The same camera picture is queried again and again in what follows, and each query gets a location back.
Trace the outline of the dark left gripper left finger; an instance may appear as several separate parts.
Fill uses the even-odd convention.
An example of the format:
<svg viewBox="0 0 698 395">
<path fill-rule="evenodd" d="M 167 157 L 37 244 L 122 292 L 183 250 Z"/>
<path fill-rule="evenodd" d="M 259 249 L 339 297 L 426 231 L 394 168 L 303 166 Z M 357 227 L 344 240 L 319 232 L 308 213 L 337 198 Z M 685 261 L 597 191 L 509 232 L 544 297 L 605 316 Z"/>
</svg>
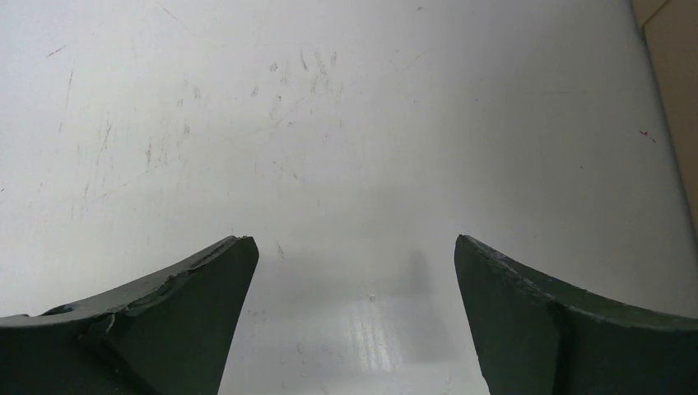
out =
<svg viewBox="0 0 698 395">
<path fill-rule="evenodd" d="M 150 275 L 1 320 L 4 394 L 215 394 L 259 259 L 226 237 Z"/>
</svg>

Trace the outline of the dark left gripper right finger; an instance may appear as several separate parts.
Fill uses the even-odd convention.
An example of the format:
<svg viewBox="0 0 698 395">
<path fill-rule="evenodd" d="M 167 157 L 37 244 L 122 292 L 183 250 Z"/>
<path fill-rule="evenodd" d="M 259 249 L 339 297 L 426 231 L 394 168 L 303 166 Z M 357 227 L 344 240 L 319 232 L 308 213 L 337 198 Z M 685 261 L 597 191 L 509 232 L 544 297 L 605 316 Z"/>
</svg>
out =
<svg viewBox="0 0 698 395">
<path fill-rule="evenodd" d="M 596 295 L 468 235 L 454 267 L 490 393 L 696 393 L 695 319 Z"/>
</svg>

